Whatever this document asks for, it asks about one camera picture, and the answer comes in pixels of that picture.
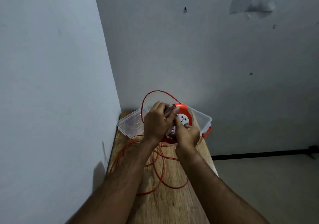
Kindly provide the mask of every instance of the orange electrical wire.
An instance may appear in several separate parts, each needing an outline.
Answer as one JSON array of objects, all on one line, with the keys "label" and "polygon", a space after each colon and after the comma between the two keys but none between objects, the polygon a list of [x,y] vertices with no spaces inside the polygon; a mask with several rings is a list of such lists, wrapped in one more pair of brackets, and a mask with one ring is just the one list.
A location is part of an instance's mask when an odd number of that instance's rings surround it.
[{"label": "orange electrical wire", "polygon": [[[170,97],[172,97],[174,100],[176,100],[178,103],[181,103],[179,100],[177,100],[175,97],[173,97],[171,94],[169,94],[169,93],[167,93],[167,92],[165,92],[165,91],[155,90],[155,91],[151,91],[150,93],[156,92],[156,91],[160,91],[160,92],[166,93],[166,94],[168,94]],[[143,101],[142,101],[141,118],[142,118],[142,122],[143,122],[143,123],[144,123],[144,121],[143,121],[143,115],[142,115],[142,114],[143,114],[143,105],[144,105],[145,98],[146,98],[150,93],[148,93],[148,94],[144,97],[144,99],[143,99]],[[143,136],[143,135],[133,136],[133,137],[121,148],[121,150],[120,150],[119,153],[117,154],[117,156],[116,156],[116,158],[115,158],[115,160],[114,160],[114,162],[113,162],[113,164],[112,164],[112,166],[111,166],[110,174],[113,172],[113,169],[115,169],[115,168],[120,164],[120,159],[121,159],[122,154],[125,156],[125,149],[126,149],[128,146],[133,145],[133,144],[135,144],[135,143],[139,143],[139,142],[141,141],[141,140],[139,140],[139,139],[135,139],[136,137],[139,137],[139,136]],[[164,181],[164,175],[165,175],[165,172],[166,172],[166,159],[179,161],[178,158],[168,157],[168,156],[165,156],[165,155],[164,155],[164,153],[163,153],[163,151],[162,151],[162,147],[170,147],[170,146],[171,146],[171,145],[159,144],[159,145],[153,150],[153,153],[152,153],[152,162],[149,163],[149,164],[147,164],[147,165],[145,165],[145,167],[148,167],[148,166],[150,166],[150,165],[153,165],[154,171],[155,171],[157,177],[159,178],[159,182],[158,182],[157,186],[156,186],[155,188],[153,188],[152,190],[147,191],[147,192],[143,192],[143,193],[137,193],[137,194],[136,194],[137,196],[147,195],[147,194],[150,194],[150,193],[154,192],[154,191],[159,187],[159,185],[160,185],[161,183],[163,183],[164,185],[166,185],[167,187],[172,188],[172,189],[181,189],[181,188],[183,188],[184,186],[187,185],[187,183],[188,183],[188,178],[187,178],[185,184],[183,184],[182,186],[177,186],[177,187],[171,186],[171,185],[169,185],[168,183],[166,183],[166,182]],[[162,170],[162,174],[161,174],[161,175],[159,175],[159,173],[158,173],[158,171],[157,171],[157,169],[156,169],[156,166],[155,166],[155,162],[158,160],[159,156],[161,156],[161,157],[163,158],[163,160],[164,160],[164,167],[163,167],[163,170]]]}]

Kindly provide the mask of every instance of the white wall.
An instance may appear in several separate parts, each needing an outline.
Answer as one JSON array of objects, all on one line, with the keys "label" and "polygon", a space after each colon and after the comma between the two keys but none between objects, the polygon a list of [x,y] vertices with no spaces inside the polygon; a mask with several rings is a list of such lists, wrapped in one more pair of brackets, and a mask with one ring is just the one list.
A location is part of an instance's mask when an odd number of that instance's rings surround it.
[{"label": "white wall", "polygon": [[64,223],[120,114],[96,1],[0,0],[0,44],[0,222]]},{"label": "white wall", "polygon": [[265,15],[229,15],[231,1],[97,0],[122,110],[166,90],[213,118],[212,155],[313,145],[319,0]]},{"label": "white wall", "polygon": [[220,178],[272,224],[319,220],[319,154],[214,161]]}]

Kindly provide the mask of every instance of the wooden surface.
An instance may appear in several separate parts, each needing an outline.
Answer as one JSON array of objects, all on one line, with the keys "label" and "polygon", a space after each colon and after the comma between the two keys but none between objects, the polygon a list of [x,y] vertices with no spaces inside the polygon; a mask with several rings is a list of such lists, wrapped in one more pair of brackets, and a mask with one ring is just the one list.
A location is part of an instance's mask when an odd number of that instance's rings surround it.
[{"label": "wooden surface", "polygon": [[[130,112],[122,112],[121,118],[127,116]],[[111,165],[119,153],[120,149],[127,143],[129,138],[117,130],[115,141],[112,148],[112,154],[108,165],[108,172]],[[207,149],[205,140],[201,137],[197,144],[197,151],[202,155],[211,169],[216,172],[211,155]],[[175,146],[162,148],[166,156],[175,157]],[[167,169],[164,176],[171,186],[181,186],[185,183],[187,177],[180,163],[174,160],[166,160]],[[155,163],[159,173],[162,171],[163,160],[160,157]],[[144,175],[138,192],[146,192],[153,189],[159,179],[156,176],[153,166],[144,168]],[[153,193],[135,198],[130,216],[127,223],[209,223],[206,215],[198,201],[197,196],[190,182],[181,189],[171,189],[164,184],[160,184]]]}]

